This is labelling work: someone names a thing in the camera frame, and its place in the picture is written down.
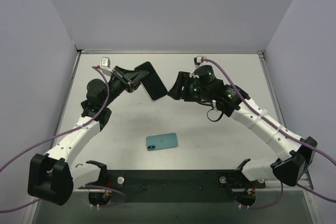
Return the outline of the phone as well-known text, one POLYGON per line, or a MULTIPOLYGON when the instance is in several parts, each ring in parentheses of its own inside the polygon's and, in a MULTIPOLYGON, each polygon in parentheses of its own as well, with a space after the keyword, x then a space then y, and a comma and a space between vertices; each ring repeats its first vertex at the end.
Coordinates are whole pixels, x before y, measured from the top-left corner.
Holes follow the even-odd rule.
POLYGON ((151 101, 155 102, 167 95, 167 88, 149 61, 138 65, 135 67, 135 70, 148 72, 148 74, 141 80, 141 84, 151 101))

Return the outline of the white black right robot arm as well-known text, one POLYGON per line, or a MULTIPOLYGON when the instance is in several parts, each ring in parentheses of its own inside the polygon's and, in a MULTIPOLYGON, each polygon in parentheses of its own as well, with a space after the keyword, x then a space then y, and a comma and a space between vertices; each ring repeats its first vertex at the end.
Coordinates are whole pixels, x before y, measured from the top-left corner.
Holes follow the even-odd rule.
POLYGON ((312 163, 316 140, 303 139, 286 129, 240 87, 217 79, 210 65, 200 66, 192 73, 180 71, 168 95, 174 100, 211 106, 212 110, 247 127, 276 153, 274 161, 243 161, 239 170, 251 182, 277 179, 285 185, 295 186, 312 163))

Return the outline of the teal smartphone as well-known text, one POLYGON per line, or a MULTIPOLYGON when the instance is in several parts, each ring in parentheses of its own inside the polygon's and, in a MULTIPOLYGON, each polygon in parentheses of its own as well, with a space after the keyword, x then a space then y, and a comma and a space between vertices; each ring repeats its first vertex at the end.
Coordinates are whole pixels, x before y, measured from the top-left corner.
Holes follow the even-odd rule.
POLYGON ((147 136, 145 140, 146 149, 148 151, 158 151, 178 147, 176 133, 147 136))

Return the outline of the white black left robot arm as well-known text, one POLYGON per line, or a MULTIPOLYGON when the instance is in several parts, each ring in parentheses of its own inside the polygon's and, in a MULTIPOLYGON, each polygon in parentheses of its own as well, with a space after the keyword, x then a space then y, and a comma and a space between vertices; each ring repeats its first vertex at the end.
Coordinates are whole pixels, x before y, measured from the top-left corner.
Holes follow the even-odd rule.
POLYGON ((97 67, 96 70, 100 74, 110 73, 110 80, 91 80, 87 84, 86 99, 81 103, 83 113, 76 126, 45 154, 33 156, 29 166, 29 195, 62 206, 80 187, 92 184, 101 188, 112 184, 103 163, 87 161, 75 168, 71 166, 89 141, 107 125, 112 113, 108 105, 123 91, 135 91, 149 72, 119 67, 112 70, 97 67))

